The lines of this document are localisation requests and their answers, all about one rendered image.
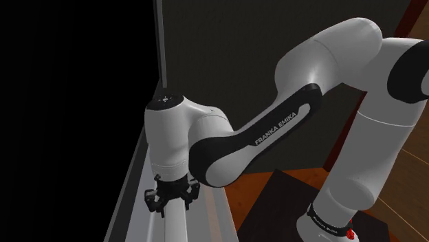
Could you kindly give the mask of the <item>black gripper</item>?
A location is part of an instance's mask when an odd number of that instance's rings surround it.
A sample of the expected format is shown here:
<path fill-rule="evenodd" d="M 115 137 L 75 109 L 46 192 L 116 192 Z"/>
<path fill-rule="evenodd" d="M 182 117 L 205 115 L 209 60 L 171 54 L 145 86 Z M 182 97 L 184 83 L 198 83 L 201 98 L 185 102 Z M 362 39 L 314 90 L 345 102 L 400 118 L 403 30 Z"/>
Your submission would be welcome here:
<path fill-rule="evenodd" d="M 144 201 L 150 212 L 160 213 L 163 219 L 165 218 L 166 199 L 182 198 L 185 209 L 189 210 L 189 205 L 199 197 L 200 183 L 196 179 L 189 179 L 187 175 L 175 181 L 164 181 L 160 175 L 156 175 L 154 180 L 157 188 L 156 190 L 145 190 Z"/>

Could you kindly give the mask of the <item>dark robot stand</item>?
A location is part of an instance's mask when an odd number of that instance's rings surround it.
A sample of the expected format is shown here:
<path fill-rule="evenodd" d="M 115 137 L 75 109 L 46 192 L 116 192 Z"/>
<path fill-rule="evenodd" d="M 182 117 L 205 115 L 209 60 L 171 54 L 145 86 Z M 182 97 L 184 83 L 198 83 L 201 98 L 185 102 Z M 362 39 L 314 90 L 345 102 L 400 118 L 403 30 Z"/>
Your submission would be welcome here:
<path fill-rule="evenodd" d="M 319 193 L 280 170 L 275 170 L 238 229 L 239 242 L 303 242 L 296 220 L 307 211 Z M 388 225 L 358 211 L 352 218 L 360 242 L 394 242 Z"/>

